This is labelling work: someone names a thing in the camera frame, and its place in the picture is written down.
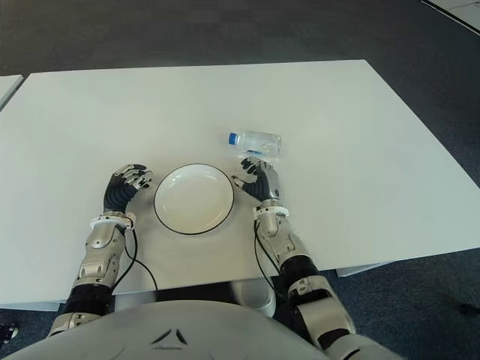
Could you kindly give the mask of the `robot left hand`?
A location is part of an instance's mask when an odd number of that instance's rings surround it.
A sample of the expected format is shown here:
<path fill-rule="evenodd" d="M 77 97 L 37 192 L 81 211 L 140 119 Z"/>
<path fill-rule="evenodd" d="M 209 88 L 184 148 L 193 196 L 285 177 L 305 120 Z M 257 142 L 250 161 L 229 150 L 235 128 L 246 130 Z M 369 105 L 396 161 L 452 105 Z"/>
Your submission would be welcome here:
<path fill-rule="evenodd" d="M 111 176 L 103 196 L 104 212 L 125 213 L 128 203 L 143 188 L 148 188 L 153 172 L 141 164 L 127 164 Z"/>

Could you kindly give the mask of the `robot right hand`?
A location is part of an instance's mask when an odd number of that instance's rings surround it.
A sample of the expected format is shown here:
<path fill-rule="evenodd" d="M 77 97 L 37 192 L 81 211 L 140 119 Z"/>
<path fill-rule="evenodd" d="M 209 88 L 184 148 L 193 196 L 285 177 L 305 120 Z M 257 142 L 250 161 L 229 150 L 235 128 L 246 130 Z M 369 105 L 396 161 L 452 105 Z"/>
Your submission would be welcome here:
<path fill-rule="evenodd" d="M 258 157 L 246 157 L 241 161 L 241 169 L 253 181 L 246 181 L 233 175 L 233 184 L 261 203 L 266 200 L 280 200 L 281 189 L 275 168 Z"/>

